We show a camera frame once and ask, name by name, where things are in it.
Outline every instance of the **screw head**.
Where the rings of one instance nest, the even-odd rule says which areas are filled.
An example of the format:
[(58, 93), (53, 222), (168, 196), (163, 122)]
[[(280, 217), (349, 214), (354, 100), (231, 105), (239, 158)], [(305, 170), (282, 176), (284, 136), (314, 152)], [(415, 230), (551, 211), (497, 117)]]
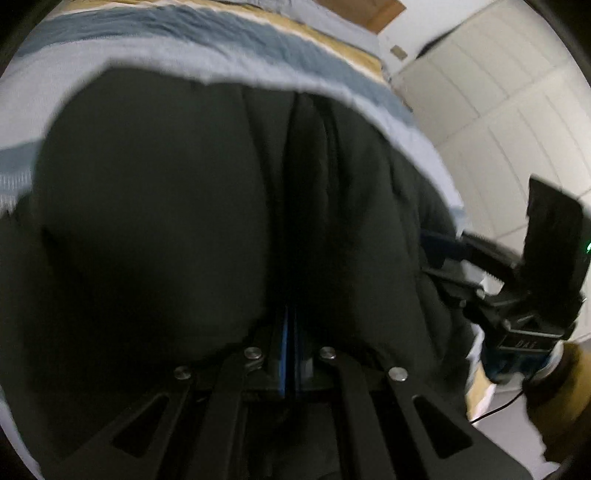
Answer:
[(257, 346), (250, 346), (244, 349), (244, 356), (249, 360), (259, 360), (262, 357), (262, 351)]
[(404, 382), (408, 378), (408, 372), (402, 367), (392, 367), (388, 370), (388, 376), (395, 382)]
[(331, 346), (324, 346), (320, 349), (320, 357), (324, 360), (334, 360), (336, 358), (336, 351)]
[(188, 380), (191, 378), (191, 369), (187, 365), (182, 365), (174, 369), (174, 377), (177, 380)]

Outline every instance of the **black cable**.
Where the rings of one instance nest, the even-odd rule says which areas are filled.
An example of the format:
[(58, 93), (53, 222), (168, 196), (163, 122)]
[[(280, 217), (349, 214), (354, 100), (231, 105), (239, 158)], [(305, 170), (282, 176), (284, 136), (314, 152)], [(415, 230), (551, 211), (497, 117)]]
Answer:
[(477, 421), (480, 421), (482, 419), (485, 419), (487, 417), (490, 417), (491, 415), (494, 415), (495, 413), (499, 413), (501, 410), (506, 409), (507, 407), (509, 407), (510, 405), (512, 405), (513, 403), (515, 403), (517, 401), (517, 399), (523, 395), (523, 390), (521, 390), (517, 396), (515, 398), (513, 398), (513, 400), (509, 400), (507, 403), (505, 403), (505, 405), (503, 405), (502, 407), (499, 408), (495, 408), (494, 410), (491, 410), (490, 412), (485, 413), (484, 415), (480, 415), (480, 417), (478, 417), (476, 420), (472, 420), (470, 423), (476, 423)]

